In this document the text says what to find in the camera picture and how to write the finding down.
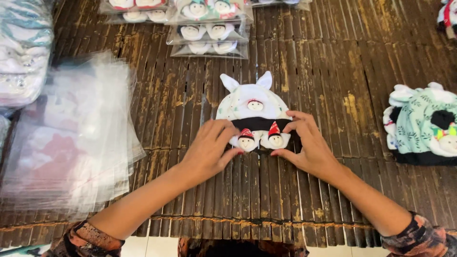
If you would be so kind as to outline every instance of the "hand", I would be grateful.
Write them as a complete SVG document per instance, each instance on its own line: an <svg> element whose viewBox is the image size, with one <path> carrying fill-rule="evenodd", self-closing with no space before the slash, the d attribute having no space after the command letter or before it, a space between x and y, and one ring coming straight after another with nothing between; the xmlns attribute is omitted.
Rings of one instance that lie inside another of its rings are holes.
<svg viewBox="0 0 457 257"><path fill-rule="evenodd" d="M298 111L287 111L293 122L284 129L284 133L296 130L302 142L302 151L295 154L286 149L278 149L271 156L281 156L290 161L298 169L308 172L327 183L333 184L339 173L347 170L340 164L320 133L314 118L310 114Z"/></svg>
<svg viewBox="0 0 457 257"><path fill-rule="evenodd" d="M179 169L186 174L187 187L192 188L222 171L229 161L244 151L232 148L224 153L225 146L239 134L228 120L209 120L198 130Z"/></svg>

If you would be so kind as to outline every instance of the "bunny ear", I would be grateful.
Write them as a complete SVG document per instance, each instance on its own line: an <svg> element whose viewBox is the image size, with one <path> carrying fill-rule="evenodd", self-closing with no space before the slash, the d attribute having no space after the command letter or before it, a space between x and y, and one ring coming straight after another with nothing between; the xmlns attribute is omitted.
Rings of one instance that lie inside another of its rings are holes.
<svg viewBox="0 0 457 257"><path fill-rule="evenodd" d="M226 74L221 74L220 78L222 80L222 84L224 84L224 87L227 88L230 93L232 93L235 88L239 87L239 83Z"/></svg>
<svg viewBox="0 0 457 257"><path fill-rule="evenodd" d="M273 78L271 72L267 71L262 77L259 78L256 85L262 86L265 89L269 90L273 84Z"/></svg>

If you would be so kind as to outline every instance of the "green patterned fabric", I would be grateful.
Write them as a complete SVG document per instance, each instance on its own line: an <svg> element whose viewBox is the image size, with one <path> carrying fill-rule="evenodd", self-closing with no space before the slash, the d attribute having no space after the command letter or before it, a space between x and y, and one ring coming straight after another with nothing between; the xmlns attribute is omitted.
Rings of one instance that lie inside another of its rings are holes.
<svg viewBox="0 0 457 257"><path fill-rule="evenodd" d="M431 88L416 91L416 94L402 107L397 120L397 140L400 153L433 151L434 147L431 146L433 139L439 140L443 135L455 132L456 128L453 125L443 131L431 123L432 114L435 111L446 110L457 113L457 96L453 95L453 97L455 101L444 103L436 99Z"/></svg>

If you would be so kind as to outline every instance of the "table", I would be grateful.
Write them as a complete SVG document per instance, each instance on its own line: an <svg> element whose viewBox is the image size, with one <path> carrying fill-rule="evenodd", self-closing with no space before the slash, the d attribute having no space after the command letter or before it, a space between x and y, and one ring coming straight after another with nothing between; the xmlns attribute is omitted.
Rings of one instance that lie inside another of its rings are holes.
<svg viewBox="0 0 457 257"><path fill-rule="evenodd" d="M314 115L340 162L456 234L456 169L396 164L382 123L395 84L416 88L436 81L457 91L456 47L435 29L440 7L436 0L315 0L310 12L257 8L250 59L233 60L170 58L168 27L104 25L97 1L61 0L54 13L54 61L110 49L136 69L132 118L148 157L136 164L132 190L178 163L200 124L215 117L228 94L221 73L246 84L269 70L271 90L292 110ZM49 243L71 225L64 215L43 211L0 217L1 247ZM338 190L265 152L236 157L165 205L151 217L149 234L148 223L134 235L381 244Z"/></svg>

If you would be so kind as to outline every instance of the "patterned sleeve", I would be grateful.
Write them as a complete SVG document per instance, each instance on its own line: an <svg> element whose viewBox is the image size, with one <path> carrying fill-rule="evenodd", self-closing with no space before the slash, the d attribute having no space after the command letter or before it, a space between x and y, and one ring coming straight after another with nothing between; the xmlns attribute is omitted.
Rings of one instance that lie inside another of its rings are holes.
<svg viewBox="0 0 457 257"><path fill-rule="evenodd" d="M69 229L42 257L120 257L124 243L86 220Z"/></svg>
<svg viewBox="0 0 457 257"><path fill-rule="evenodd" d="M390 257L455 257L457 239L446 234L444 228L433 227L424 217L411 212L410 225L400 234L383 238L383 246Z"/></svg>

